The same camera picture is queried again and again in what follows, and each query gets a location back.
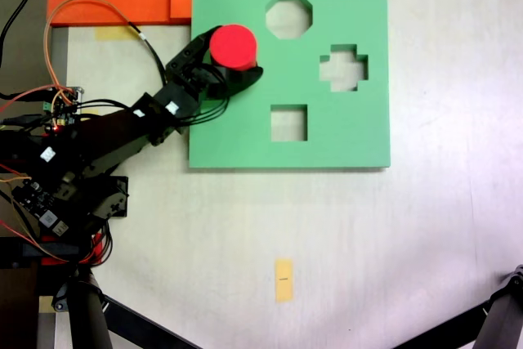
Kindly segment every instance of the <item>wire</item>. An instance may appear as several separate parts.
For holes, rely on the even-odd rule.
[[[0,168],[4,168],[6,171],[14,173],[17,176],[24,176],[20,172],[17,172],[16,170],[9,168],[7,165],[4,165],[3,163],[0,163]]]
[[[208,64],[202,63],[198,67],[201,69],[207,70],[225,89],[227,89],[226,79],[214,65],[208,65]],[[226,112],[227,107],[229,106],[229,101],[230,101],[230,98],[227,97],[227,98],[223,99],[220,104],[216,105],[211,110],[208,110],[206,112],[196,114],[193,116],[178,118],[178,120],[182,120],[181,126],[194,126],[197,124],[203,124],[203,123],[210,122],[214,119],[219,118]]]
[[[65,259],[62,259],[60,257],[57,257],[56,255],[53,255],[52,253],[49,253],[46,249],[44,249],[37,241],[36,241],[36,234],[34,233],[34,230],[32,228],[32,226],[29,224],[28,220],[27,220],[27,217],[21,212],[20,210],[20,207],[18,206],[18,204],[15,204],[15,200],[14,198],[12,198],[12,189],[11,187],[9,186],[9,191],[11,192],[11,197],[7,196],[6,194],[4,194],[1,190],[0,190],[0,196],[2,196],[9,204],[11,204],[12,208],[13,208],[13,212],[15,214],[15,217],[16,219],[18,220],[20,226],[22,227],[22,229],[24,230],[24,232],[26,233],[26,235],[29,237],[26,237],[24,235],[22,235],[21,233],[17,232],[16,230],[12,229],[8,224],[6,224],[4,221],[0,220],[0,225],[4,226],[6,229],[8,229],[9,231],[11,231],[12,233],[14,233],[15,235],[21,237],[22,239],[26,240],[27,242],[29,242],[30,244],[32,244],[34,247],[36,248],[39,248],[43,253],[45,253],[46,255],[50,256],[50,257],[53,257],[54,259],[60,261],[60,262],[63,262],[63,263],[70,263],[70,262],[74,262],[74,261],[67,261]],[[97,240],[97,241],[92,241],[92,248],[91,248],[91,251],[89,252],[89,254],[83,258],[81,261],[79,261],[78,263],[88,263],[89,260],[92,258],[92,256],[94,255],[95,251],[96,251],[96,246],[105,239],[105,228],[104,230],[102,231],[102,236]],[[104,250],[102,250],[102,253],[100,255],[100,260],[106,255],[106,252],[107,252],[107,249],[109,248],[110,244],[107,244],[107,247],[105,247]]]
[[[24,235],[22,235],[21,233],[17,232],[16,230],[14,230],[13,228],[11,228],[8,224],[6,224],[4,221],[0,220],[0,225],[2,225],[4,228],[6,228],[7,230],[10,230],[11,232],[13,232],[15,235],[21,237],[22,239],[25,239],[27,240],[29,243],[31,243],[32,245],[34,245],[33,241],[31,239],[28,239],[27,237],[25,237]]]
[[[54,127],[56,127],[56,119],[55,119],[55,103],[56,103],[56,99],[58,98],[58,96],[60,96],[62,94],[62,92],[59,90],[55,96],[52,98],[52,102],[51,102],[51,121],[52,121],[52,125]]]
[[[115,100],[107,100],[105,98],[100,98],[98,100],[89,100],[89,101],[84,101],[84,102],[81,102],[77,105],[78,108],[81,108],[82,106],[84,106],[85,104],[92,104],[92,103],[96,103],[96,102],[103,102],[103,103],[106,103],[106,104],[112,104],[113,106],[118,106],[119,108],[123,108],[125,110],[128,110],[129,107],[125,104],[122,104],[121,102],[118,102],[118,101],[115,101]]]
[[[40,251],[42,251],[43,253],[49,255],[50,257],[53,257],[59,261],[62,261],[62,262],[68,262],[66,261],[65,259],[62,259],[61,257],[57,257],[56,255],[53,255],[52,253],[48,252],[46,249],[44,249],[40,244],[38,244],[38,242],[34,239],[34,237],[29,233],[29,230],[25,227],[24,223],[22,222],[21,220],[21,217],[18,216],[18,212],[16,211],[15,209],[15,199],[13,198],[13,194],[12,194],[12,188],[11,188],[11,185],[10,184],[7,184],[7,187],[9,188],[9,192],[10,192],[10,196],[11,196],[11,206],[12,206],[12,209],[13,209],[13,213],[15,214],[15,218],[16,220],[18,220],[18,222],[20,223],[20,225],[22,226],[22,229],[24,230],[24,232],[26,233],[27,236],[30,237],[30,239],[32,241],[29,241],[32,245],[34,245],[36,248],[40,249]]]
[[[15,181],[15,180],[30,180],[31,177],[29,176],[17,176],[17,177],[12,177],[11,179],[0,179],[0,183],[10,183],[11,181]]]
[[[52,22],[53,18],[55,17],[55,15],[58,13],[58,11],[60,11],[60,9],[62,7],[64,7],[67,4],[70,4],[72,2],[79,2],[79,1],[96,2],[96,3],[104,4],[106,6],[111,7],[117,14],[119,14],[122,17],[122,19],[124,19],[127,22],[127,24],[129,26],[131,26],[135,31],[137,31],[140,38],[145,42],[145,45],[147,45],[147,47],[150,49],[151,53],[153,54],[156,64],[159,67],[160,76],[162,77],[162,82],[165,83],[164,82],[165,68],[163,67],[162,62],[159,59],[158,54],[153,49],[153,47],[149,44],[149,42],[145,38],[145,35],[138,29],[138,27],[136,25],[134,25],[125,16],[125,14],[123,14],[113,3],[111,3],[107,0],[64,0],[62,3],[60,3],[58,6],[56,6],[55,9],[51,12],[49,17],[47,18],[45,29],[43,30],[43,55],[44,55],[44,58],[46,61],[47,71],[49,72],[49,75],[51,76],[51,79],[55,85],[60,85],[60,83],[58,82],[58,77],[56,77],[55,70],[52,68],[51,57],[49,56],[49,31],[51,30],[51,22]]]
[[[145,35],[141,32],[140,29],[138,29],[138,26],[134,25],[131,21],[128,21],[129,26],[131,26],[137,33],[138,36],[143,40],[145,45],[149,48],[150,53],[153,54],[154,61],[156,62],[156,67],[158,67],[158,71],[160,72],[160,78],[162,79],[162,84],[167,84],[167,76],[165,75],[165,67],[163,67],[162,61],[160,60],[158,54],[154,50],[153,46],[150,45],[149,40],[145,37]]]
[[[28,90],[27,92],[23,92],[21,94],[19,94],[18,96],[14,97],[14,98],[11,98],[8,102],[6,102],[4,105],[0,106],[0,113],[3,112],[9,105],[11,105],[13,102],[15,102],[16,100],[19,100],[21,97],[23,96],[27,96],[28,94],[31,94],[33,92],[40,92],[42,90],[49,90],[49,89],[52,89],[54,88],[55,85],[52,84],[52,85],[44,85],[44,86],[41,86],[41,87],[36,87],[34,89],[30,89]],[[59,89],[62,89],[62,90],[67,90],[67,91],[73,91],[73,89],[70,89],[68,87],[63,87],[63,86],[59,86],[58,87]]]
[[[7,36],[7,31],[11,27],[12,23],[15,21],[16,17],[20,14],[20,12],[24,8],[27,1],[28,0],[22,0],[20,5],[12,13],[11,17],[9,17],[9,19],[7,20],[6,24],[4,25],[4,27],[2,29],[2,33],[0,34],[0,67],[2,67],[3,42]]]
[[[6,194],[4,194],[1,190],[0,190],[0,196],[2,198],[4,198],[9,204],[11,204],[11,198],[9,198]],[[36,239],[37,236],[36,236],[36,233],[34,233],[34,230],[33,230],[33,227],[29,224],[29,220],[27,219],[27,217],[22,213],[22,211],[20,210],[20,207],[15,204],[15,210],[16,212],[18,213],[18,215],[20,216],[20,218],[22,219],[22,221],[24,222],[25,224],[25,227],[29,230],[29,232],[31,233],[31,235]]]

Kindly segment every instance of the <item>green shape sorter board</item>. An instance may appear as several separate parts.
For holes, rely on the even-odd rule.
[[[266,26],[277,0],[193,0],[192,35],[217,25],[251,29],[261,79],[216,120],[190,129],[192,168],[362,168],[390,166],[387,0],[302,0],[312,26],[279,39]],[[357,89],[332,92],[320,59],[355,48],[368,61]],[[305,107],[306,140],[272,141],[271,108]]]

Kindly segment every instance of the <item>red cylinder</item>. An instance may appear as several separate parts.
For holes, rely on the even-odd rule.
[[[224,25],[211,37],[212,61],[229,69],[245,71],[257,64],[257,42],[251,30],[242,25]]]

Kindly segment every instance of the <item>white surface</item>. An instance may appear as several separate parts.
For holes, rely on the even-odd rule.
[[[523,262],[521,16],[523,0],[389,0],[385,171],[189,171],[183,136],[129,159],[101,287],[206,349],[389,348],[483,301]],[[189,38],[144,32],[163,62]],[[70,30],[86,100],[131,104],[156,73],[140,42]]]

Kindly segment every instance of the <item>black pole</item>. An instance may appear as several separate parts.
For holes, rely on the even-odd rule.
[[[516,349],[523,327],[523,310],[511,292],[492,303],[473,349]]]
[[[90,284],[70,283],[67,305],[74,349],[113,349],[99,293]]]
[[[459,349],[476,339],[488,309],[489,302],[483,302],[395,349]]]

